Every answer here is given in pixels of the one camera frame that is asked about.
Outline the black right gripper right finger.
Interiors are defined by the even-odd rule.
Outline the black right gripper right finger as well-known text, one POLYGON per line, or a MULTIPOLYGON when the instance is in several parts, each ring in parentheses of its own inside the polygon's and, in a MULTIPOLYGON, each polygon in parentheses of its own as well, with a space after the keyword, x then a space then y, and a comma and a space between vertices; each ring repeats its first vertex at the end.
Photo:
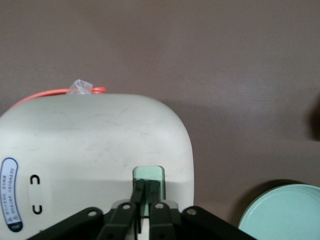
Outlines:
POLYGON ((161 199, 161 183, 146 181, 146 206, 148 209, 150 240, 177 240, 182 225, 178 204, 161 199))

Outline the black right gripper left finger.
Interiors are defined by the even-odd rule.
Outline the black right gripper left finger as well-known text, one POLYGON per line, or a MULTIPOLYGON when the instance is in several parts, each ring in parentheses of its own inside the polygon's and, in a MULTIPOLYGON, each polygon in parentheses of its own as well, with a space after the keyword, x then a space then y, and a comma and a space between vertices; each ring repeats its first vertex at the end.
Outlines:
POLYGON ((115 202, 104 215, 98 240, 137 240, 145 211, 145 180, 136 180, 130 199, 115 202))

